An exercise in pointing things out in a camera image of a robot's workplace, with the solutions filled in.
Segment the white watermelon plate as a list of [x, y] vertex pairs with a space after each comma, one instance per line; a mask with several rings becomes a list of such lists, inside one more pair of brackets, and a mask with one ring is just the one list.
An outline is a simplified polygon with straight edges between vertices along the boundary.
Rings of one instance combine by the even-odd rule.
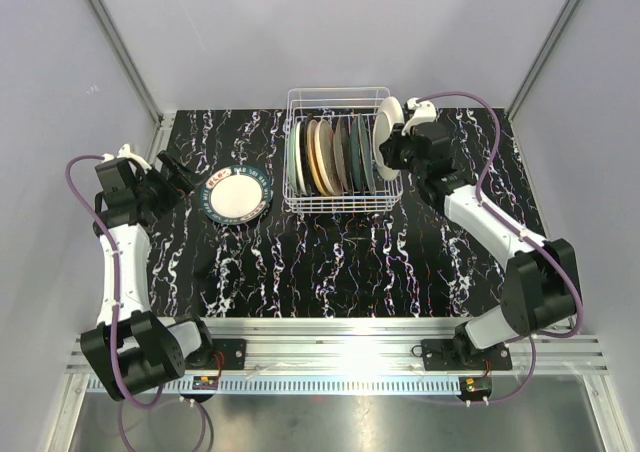
[[393, 96], [385, 98], [376, 114], [373, 128], [373, 148], [377, 171], [380, 177], [387, 182], [395, 180], [398, 171], [385, 164], [380, 146], [390, 138], [394, 125], [403, 125], [404, 123], [404, 113], [399, 100]]

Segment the white plate dark lettered rim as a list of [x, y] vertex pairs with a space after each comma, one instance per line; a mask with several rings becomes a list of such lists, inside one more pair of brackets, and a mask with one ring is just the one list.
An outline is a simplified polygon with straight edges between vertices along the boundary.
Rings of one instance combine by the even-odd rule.
[[217, 170], [204, 181], [200, 192], [204, 213], [222, 225], [251, 222], [266, 211], [272, 197], [267, 175], [248, 165]]

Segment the large teal bottom plate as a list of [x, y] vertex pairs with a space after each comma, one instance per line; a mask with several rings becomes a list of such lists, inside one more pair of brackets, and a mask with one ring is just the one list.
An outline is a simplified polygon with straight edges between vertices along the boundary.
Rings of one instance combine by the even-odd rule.
[[358, 114], [356, 116], [356, 126], [359, 138], [360, 157], [366, 182], [366, 189], [368, 192], [373, 193], [375, 191], [375, 180], [373, 174], [370, 139], [367, 133], [364, 117], [361, 114]]

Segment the blue blossom branch plate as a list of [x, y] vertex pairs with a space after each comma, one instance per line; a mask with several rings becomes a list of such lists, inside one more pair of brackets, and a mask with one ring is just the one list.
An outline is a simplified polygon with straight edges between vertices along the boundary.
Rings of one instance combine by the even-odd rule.
[[354, 183], [354, 188], [358, 192], [362, 192], [363, 183], [362, 183], [362, 174], [360, 169], [359, 132], [357, 129], [357, 123], [355, 118], [353, 118], [350, 122], [349, 141], [350, 141], [352, 179]]

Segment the brown rimmed plate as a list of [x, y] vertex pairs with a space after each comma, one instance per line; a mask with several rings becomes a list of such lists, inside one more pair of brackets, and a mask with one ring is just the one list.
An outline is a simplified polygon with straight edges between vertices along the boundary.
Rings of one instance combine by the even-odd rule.
[[339, 117], [337, 119], [333, 139], [334, 161], [336, 171], [344, 192], [351, 193], [353, 191], [353, 185], [346, 164], [346, 153], [344, 149], [344, 140], [346, 139], [345, 133], [345, 118]]

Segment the cream pink leaf plate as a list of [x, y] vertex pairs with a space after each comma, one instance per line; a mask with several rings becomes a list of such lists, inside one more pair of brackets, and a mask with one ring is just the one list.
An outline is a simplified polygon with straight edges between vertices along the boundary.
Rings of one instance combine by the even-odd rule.
[[326, 119], [321, 119], [314, 132], [316, 162], [324, 187], [330, 196], [342, 194], [342, 185], [337, 174], [333, 147], [334, 132]]

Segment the cream yellow leaf plate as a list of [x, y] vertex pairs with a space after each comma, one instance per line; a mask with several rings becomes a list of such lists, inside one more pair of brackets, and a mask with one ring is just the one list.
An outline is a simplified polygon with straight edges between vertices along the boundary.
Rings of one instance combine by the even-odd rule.
[[327, 190], [320, 176], [315, 154], [314, 132], [317, 124], [318, 122], [312, 116], [307, 117], [305, 126], [306, 154], [312, 180], [316, 189], [318, 190], [318, 194], [321, 196], [326, 196]]

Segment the mint green floral plate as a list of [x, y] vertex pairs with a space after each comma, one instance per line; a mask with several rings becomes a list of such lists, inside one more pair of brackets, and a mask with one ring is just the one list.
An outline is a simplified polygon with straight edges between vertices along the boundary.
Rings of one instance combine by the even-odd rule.
[[295, 164], [295, 150], [296, 150], [296, 125], [292, 125], [287, 137], [287, 158], [286, 158], [286, 175], [289, 183], [289, 188], [293, 195], [298, 193], [298, 181], [297, 171]]

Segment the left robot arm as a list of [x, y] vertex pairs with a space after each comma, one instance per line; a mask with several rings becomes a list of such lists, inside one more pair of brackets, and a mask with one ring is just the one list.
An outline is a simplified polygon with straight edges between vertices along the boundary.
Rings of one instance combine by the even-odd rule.
[[150, 228], [195, 188], [195, 173], [166, 152], [157, 170], [123, 145], [100, 156], [102, 187], [88, 210], [104, 258], [104, 289], [93, 329], [80, 336], [81, 351], [109, 396], [129, 400], [203, 369], [215, 357], [204, 322], [186, 315], [169, 325], [152, 312], [147, 277]]

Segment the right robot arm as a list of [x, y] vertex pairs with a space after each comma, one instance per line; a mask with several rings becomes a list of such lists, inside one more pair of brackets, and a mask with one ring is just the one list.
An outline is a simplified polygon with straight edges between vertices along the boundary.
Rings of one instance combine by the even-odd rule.
[[422, 200], [470, 233], [505, 273], [499, 304], [456, 328], [449, 349], [458, 365], [475, 369], [509, 341], [547, 332], [569, 317], [583, 319], [573, 247], [531, 232], [497, 208], [479, 183], [455, 168], [441, 124], [405, 127], [378, 116], [372, 143], [381, 176], [410, 172]]

